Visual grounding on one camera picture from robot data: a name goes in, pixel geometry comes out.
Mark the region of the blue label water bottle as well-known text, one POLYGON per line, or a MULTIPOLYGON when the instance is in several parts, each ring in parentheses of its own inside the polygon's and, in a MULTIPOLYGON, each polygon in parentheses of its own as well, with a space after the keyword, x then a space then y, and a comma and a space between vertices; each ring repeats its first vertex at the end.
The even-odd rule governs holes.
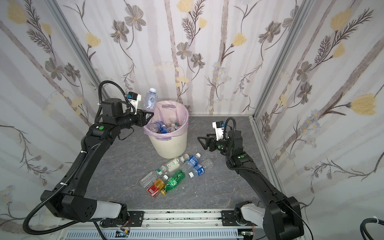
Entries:
POLYGON ((163 130, 163 125, 162 121, 154 122, 148 126, 148 129, 153 133, 160 133, 163 130))

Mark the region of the pepsi bottle white cap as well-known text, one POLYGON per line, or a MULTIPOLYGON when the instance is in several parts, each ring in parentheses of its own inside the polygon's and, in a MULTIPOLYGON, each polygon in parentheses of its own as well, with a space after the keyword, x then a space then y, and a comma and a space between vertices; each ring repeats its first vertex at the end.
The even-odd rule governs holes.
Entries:
POLYGON ((162 125, 160 129, 161 134, 167 134, 168 133, 168 127, 166 125, 162 125))

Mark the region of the small blue label bottle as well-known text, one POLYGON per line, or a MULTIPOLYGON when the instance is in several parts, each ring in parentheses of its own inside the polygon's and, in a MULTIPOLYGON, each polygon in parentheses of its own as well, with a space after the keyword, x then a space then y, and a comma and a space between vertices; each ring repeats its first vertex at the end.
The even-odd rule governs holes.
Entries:
POLYGON ((191 172, 188 173, 190 178, 202 176, 206 171, 209 171, 214 166, 211 159, 207 159, 200 164, 197 164, 191 172))

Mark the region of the clear bottle green red label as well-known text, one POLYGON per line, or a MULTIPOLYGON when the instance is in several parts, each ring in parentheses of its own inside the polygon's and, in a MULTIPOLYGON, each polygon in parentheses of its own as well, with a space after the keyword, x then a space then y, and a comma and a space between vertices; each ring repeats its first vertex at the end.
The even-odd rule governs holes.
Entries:
POLYGON ((171 127, 176 127, 179 125, 179 121, 176 118, 170 118, 171 127))

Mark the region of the blue label bottle white cap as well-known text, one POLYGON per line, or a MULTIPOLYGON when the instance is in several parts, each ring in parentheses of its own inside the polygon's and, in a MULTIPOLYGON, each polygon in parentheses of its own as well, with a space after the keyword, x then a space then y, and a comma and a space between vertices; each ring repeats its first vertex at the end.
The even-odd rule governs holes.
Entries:
POLYGON ((199 159, 201 158, 200 153, 196 153, 195 155, 191 156, 188 160, 184 162, 184 164, 181 167, 181 170, 184 174, 187 174, 192 171, 192 169, 199 163, 199 159))

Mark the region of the clear bottle green cap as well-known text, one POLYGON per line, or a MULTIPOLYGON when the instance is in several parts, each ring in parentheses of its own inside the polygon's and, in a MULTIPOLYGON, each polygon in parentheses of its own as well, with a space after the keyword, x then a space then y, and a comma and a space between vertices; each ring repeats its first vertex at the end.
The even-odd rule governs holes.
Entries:
POLYGON ((155 182, 155 180, 161 178, 166 171, 167 168, 165 166, 161 166, 159 169, 151 171, 140 180, 140 185, 143 188, 148 189, 155 182))

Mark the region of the pepsi bottle blue cap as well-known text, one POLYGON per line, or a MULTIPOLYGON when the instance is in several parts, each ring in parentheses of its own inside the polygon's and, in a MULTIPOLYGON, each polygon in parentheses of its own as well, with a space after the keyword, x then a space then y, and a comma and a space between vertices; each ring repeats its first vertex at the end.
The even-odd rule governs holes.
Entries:
POLYGON ((167 128, 167 133, 175 132, 175 131, 177 131, 179 128, 180 128, 180 127, 178 127, 178 126, 169 127, 169 128, 167 128))

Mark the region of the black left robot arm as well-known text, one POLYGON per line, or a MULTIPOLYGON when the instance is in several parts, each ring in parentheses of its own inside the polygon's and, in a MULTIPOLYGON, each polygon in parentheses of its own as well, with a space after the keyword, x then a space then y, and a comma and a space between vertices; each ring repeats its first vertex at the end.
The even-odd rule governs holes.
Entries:
POLYGON ((44 191, 41 202, 26 216, 23 230, 29 235, 46 235, 78 223, 92 222, 101 227, 122 227, 130 221, 126 204, 103 202, 85 198, 88 184, 101 158, 120 137, 121 131, 132 126, 144 127, 153 113, 138 109, 141 95, 128 92, 123 99, 103 99, 102 90, 113 81, 103 81, 98 88, 98 111, 95 122, 81 139, 81 151, 72 166, 52 191, 44 191), (34 230, 30 221, 42 207, 57 218, 70 220, 69 223, 48 230, 34 230))

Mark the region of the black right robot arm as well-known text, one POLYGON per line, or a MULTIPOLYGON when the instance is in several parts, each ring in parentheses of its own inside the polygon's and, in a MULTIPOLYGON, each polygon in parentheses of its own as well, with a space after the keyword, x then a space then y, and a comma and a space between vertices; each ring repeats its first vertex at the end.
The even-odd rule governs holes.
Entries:
POLYGON ((253 159, 244 151, 242 132, 237 130, 234 118, 212 123, 214 134, 198 137, 204 150, 220 151, 226 158, 228 169, 240 175, 255 191, 265 205, 258 207, 250 201, 235 206, 238 225, 252 223, 264 230, 269 240, 294 240, 304 235, 305 221, 300 204, 294 197, 279 191, 257 168, 253 159))

